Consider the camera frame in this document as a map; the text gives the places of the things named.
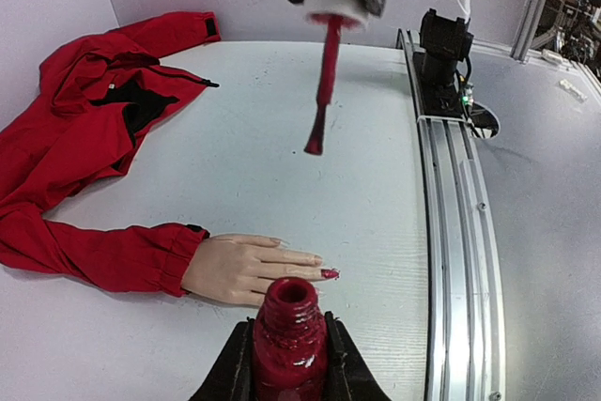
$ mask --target mannequin hand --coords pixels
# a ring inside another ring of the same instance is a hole
[[[181,287],[215,301],[260,306],[275,279],[324,279],[321,257],[281,249],[281,243],[245,235],[206,239],[196,250]]]

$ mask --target finger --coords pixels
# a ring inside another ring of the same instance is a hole
[[[320,267],[323,264],[323,258],[319,255],[288,249],[262,249],[258,252],[257,257],[262,262],[268,263],[292,263],[309,267]]]
[[[236,304],[253,305],[255,307],[260,307],[261,305],[263,305],[264,299],[265,295],[262,295],[260,293],[242,291],[236,296]]]
[[[250,244],[262,248],[276,248],[282,241],[272,237],[262,237],[260,235],[223,235],[224,239],[229,239],[237,244]]]
[[[300,277],[307,281],[322,281],[321,270],[315,267],[304,267],[286,263],[260,263],[253,268],[254,276],[266,279],[281,277]]]
[[[247,277],[244,281],[244,288],[254,291],[255,293],[267,293],[267,290],[271,284],[273,284],[271,279]]]

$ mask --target painted fingernail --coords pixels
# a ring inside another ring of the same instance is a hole
[[[340,277],[340,271],[338,270],[322,270],[321,277],[324,279],[338,279]]]

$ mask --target nail polish bottle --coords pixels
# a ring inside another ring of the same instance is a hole
[[[328,370],[328,333],[315,288],[299,278],[271,284],[254,323],[257,401],[319,401]]]

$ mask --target jacket cuff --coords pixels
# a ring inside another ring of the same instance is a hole
[[[200,243],[208,238],[208,232],[198,226],[184,226],[177,233],[171,252],[162,268],[161,288],[171,296],[181,297],[188,292],[181,288],[181,279]]]

